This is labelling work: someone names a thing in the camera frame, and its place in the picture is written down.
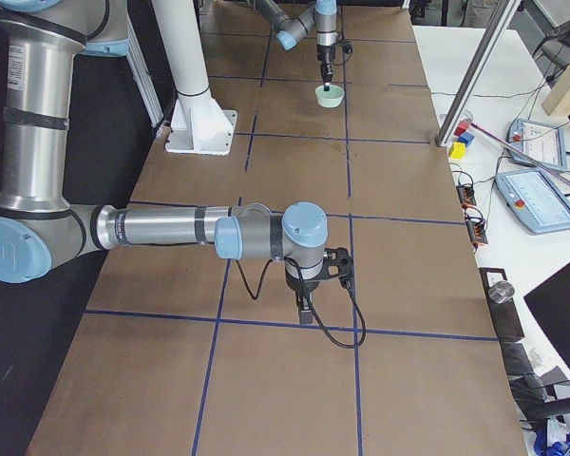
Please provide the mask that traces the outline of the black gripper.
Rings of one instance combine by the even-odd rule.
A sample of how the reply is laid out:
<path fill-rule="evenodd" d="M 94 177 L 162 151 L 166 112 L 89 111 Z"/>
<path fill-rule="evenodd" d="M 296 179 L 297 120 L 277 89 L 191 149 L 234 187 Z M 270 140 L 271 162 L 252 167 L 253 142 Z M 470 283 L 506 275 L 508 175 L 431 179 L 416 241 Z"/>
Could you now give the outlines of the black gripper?
<path fill-rule="evenodd" d="M 296 294 L 296 307 L 298 311 L 299 323 L 302 325 L 310 325 L 314 322 L 314 315 L 311 309 L 312 305 L 308 299 L 312 298 L 313 291 L 318 287 L 318 276 L 305 277 L 300 279 L 297 272 L 290 273 L 285 271 L 285 278 L 288 287 Z"/>
<path fill-rule="evenodd" d="M 317 60 L 320 63 L 320 73 L 323 83 L 323 90 L 329 91 L 333 80 L 333 59 L 335 56 L 335 45 L 317 45 Z"/>

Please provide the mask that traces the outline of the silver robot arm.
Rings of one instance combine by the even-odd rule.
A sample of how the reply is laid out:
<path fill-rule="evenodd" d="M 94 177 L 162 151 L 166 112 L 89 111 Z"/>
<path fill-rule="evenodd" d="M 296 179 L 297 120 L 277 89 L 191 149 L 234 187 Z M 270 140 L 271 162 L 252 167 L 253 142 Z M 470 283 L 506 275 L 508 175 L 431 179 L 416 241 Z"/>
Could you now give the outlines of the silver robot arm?
<path fill-rule="evenodd" d="M 289 50 L 316 28 L 324 83 L 332 77 L 336 1 L 290 18 L 274 1 L 247 1 Z M 171 153 L 228 155 L 238 114 L 212 97 L 193 1 L 154 1 L 175 83 Z M 127 1 L 0 1 L 9 37 L 0 281 L 22 283 L 89 252 L 119 245 L 214 245 L 225 259 L 284 261 L 300 323 L 319 316 L 311 292 L 327 279 L 327 216 L 311 202 L 284 215 L 263 204 L 158 209 L 70 205 L 63 196 L 74 57 L 125 56 Z"/>
<path fill-rule="evenodd" d="M 337 3 L 333 0 L 314 1 L 296 17 L 290 17 L 275 1 L 256 0 L 247 4 L 266 19 L 285 50 L 294 48 L 313 29 L 316 33 L 317 60 L 325 92 L 331 89 L 338 34 Z"/>

